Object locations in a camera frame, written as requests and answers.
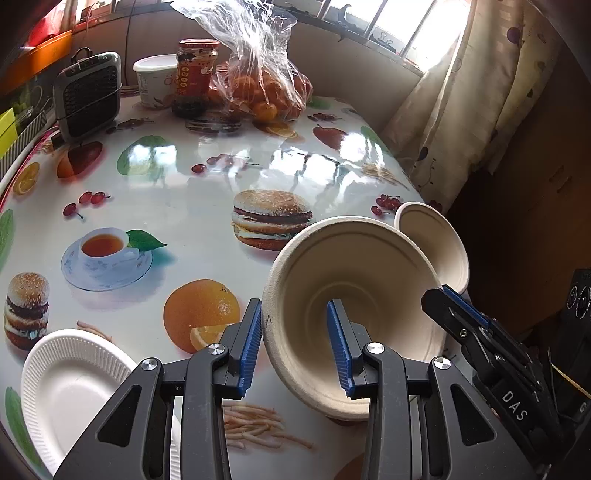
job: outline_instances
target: fruit print tablecloth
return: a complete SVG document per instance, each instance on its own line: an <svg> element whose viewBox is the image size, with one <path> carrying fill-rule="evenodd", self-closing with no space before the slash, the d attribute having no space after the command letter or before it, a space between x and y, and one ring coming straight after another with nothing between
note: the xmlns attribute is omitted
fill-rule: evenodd
<svg viewBox="0 0 591 480"><path fill-rule="evenodd" d="M373 130L336 99L313 98L289 124L253 125L214 113L185 123L170 110L143 108L136 96L122 99L112 127L80 145L53 151L51 133L14 175L0 210L4 324L20 335L18 346L4 332L0 340L0 421L42 478L49 474L30 444L19 398L27 348L39 336L78 327L138 362L187 358L260 298L277 256L265 248L331 216L378 214L392 225L401 202L421 200ZM263 205L275 198L270 190L282 192L272 208ZM281 231L265 227L269 216ZM117 258L86 262L89 234L112 235L94 249L120 252ZM269 236L280 241L251 241ZM31 275L13 281L22 273ZM244 449L229 448L233 478L355 477L366 426L340 426L300 403L264 347L246 401L274 409L274 421L303 442L238 441Z"/></svg>

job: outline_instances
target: plate rim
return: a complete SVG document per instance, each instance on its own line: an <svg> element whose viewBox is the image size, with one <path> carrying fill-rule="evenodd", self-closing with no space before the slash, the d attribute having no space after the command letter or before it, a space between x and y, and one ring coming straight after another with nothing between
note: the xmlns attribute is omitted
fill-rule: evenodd
<svg viewBox="0 0 591 480"><path fill-rule="evenodd" d="M127 353L125 353L121 348L114 345L113 343L105 340L104 338L95 335L94 333L86 332L84 330L77 330L77 329L63 329L57 330L56 332L49 333L42 337L31 349L29 354L27 355L27 359L25 360L25 364L22 368L22 375L21 375L21 385L20 385L20 394L21 394L21 408L22 408L22 416L25 420L25 426L27 427L27 431L29 432L29 436L35 447L39 457L49 470L52 475L55 475L57 469L61 465L62 460L58 460L51 454L51 450L47 447L47 442L45 437L41 434L41 427L39 425L39 421L37 420L38 413L35 407L35 398L37 388L40 384L40 380L49 370L49 368L45 368L41 373L40 377L36 381L32 381L30 376L28 375L30 365L34 358L37 356L37 352L46 344L54 342L56 339L59 338L73 338L78 341L85 341L93 344L98 349L103 349L110 353L115 358L117 358L125 367L129 369L131 373L138 365ZM59 361L63 361L66 358L78 358L74 355L67 355L65 358L59 359ZM172 426L172 449L170 455L170 478L171 480L180 480L180 423L176 416L173 416L173 426Z"/></svg>

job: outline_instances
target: cabinet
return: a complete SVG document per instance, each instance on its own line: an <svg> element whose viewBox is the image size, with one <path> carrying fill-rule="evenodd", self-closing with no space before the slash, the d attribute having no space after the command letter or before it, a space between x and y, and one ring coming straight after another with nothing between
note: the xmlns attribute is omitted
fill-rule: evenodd
<svg viewBox="0 0 591 480"><path fill-rule="evenodd" d="M513 334L560 310L591 267L591 84L564 47L497 172L475 173L449 212L475 306Z"/></svg>

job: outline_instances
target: metal screw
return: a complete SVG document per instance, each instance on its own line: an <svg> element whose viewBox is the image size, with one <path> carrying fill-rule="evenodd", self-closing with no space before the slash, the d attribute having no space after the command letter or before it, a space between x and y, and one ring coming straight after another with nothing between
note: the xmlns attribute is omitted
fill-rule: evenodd
<svg viewBox="0 0 591 480"><path fill-rule="evenodd" d="M433 363L439 370L447 370L451 367L452 363L444 356L438 356Z"/></svg>
<svg viewBox="0 0 591 480"><path fill-rule="evenodd" d="M224 347L221 343L212 343L211 345L207 346L207 350L209 351L209 355L220 355L224 353Z"/></svg>
<svg viewBox="0 0 591 480"><path fill-rule="evenodd" d="M150 371L158 366L158 360L155 358L147 358L142 362L142 370Z"/></svg>
<svg viewBox="0 0 591 480"><path fill-rule="evenodd" d="M383 353L384 351L384 346L378 342L368 343L367 347L365 348L368 350L369 353L374 353L375 355Z"/></svg>

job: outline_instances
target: white plastic tub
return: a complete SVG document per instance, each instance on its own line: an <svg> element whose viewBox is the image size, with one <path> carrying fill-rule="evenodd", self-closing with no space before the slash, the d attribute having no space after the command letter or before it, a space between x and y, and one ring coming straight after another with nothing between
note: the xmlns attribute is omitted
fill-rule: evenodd
<svg viewBox="0 0 591 480"><path fill-rule="evenodd" d="M177 75L177 56L157 55L134 63L138 74L139 95L149 108L167 108L174 99Z"/></svg>

